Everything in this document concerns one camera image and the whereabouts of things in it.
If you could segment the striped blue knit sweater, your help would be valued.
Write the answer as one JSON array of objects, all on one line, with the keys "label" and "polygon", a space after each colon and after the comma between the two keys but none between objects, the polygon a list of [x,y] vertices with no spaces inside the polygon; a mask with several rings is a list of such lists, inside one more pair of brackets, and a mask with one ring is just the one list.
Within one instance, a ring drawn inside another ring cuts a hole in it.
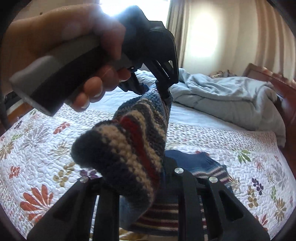
[{"label": "striped blue knit sweater", "polygon": [[178,233],[178,199],[160,192],[163,160],[198,178],[217,177],[230,187],[226,166],[207,153],[166,150],[171,104],[155,85],[142,96],[123,103],[110,120],[97,123],[72,145],[71,156],[83,168],[95,169],[121,194],[120,227],[156,236]]}]

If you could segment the dark red wooden headboard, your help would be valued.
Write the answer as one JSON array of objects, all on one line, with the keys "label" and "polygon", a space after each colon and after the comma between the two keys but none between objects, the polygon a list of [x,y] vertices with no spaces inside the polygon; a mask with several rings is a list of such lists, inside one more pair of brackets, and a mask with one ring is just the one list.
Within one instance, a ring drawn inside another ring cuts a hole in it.
[{"label": "dark red wooden headboard", "polygon": [[282,151],[288,163],[295,164],[295,84],[281,74],[252,63],[248,64],[243,76],[270,82],[274,86],[279,98],[275,106],[286,127],[286,144]]}]

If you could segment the beige curtain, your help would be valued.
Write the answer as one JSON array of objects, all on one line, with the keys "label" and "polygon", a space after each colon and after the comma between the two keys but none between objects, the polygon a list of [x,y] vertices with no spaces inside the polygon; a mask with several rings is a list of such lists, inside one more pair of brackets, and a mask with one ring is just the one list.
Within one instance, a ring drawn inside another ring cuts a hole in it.
[{"label": "beige curtain", "polygon": [[166,25],[191,74],[241,75],[252,63],[295,78],[295,36],[267,1],[171,1]]}]

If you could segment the grey-blue duvet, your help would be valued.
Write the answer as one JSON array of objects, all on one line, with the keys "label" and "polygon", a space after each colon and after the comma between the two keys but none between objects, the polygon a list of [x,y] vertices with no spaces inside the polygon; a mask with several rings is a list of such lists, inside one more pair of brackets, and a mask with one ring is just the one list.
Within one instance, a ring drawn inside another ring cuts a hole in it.
[{"label": "grey-blue duvet", "polygon": [[286,128],[275,104],[270,82],[248,77],[211,78],[179,69],[179,81],[170,87],[174,102],[210,114],[249,131],[272,131],[284,147]]}]

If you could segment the white floral quilt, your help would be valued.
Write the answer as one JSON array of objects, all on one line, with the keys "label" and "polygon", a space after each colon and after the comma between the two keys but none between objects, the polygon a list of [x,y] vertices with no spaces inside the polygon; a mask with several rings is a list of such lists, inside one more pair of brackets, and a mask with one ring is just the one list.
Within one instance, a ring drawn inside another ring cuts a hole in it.
[{"label": "white floral quilt", "polygon": [[[1,136],[1,205],[21,237],[78,178],[97,176],[73,162],[71,146],[80,134],[112,116],[98,108],[76,113],[64,106],[52,118],[33,110]],[[244,131],[175,104],[166,147],[205,152],[226,166],[235,196],[271,237],[295,209],[295,178],[273,132]]]}]

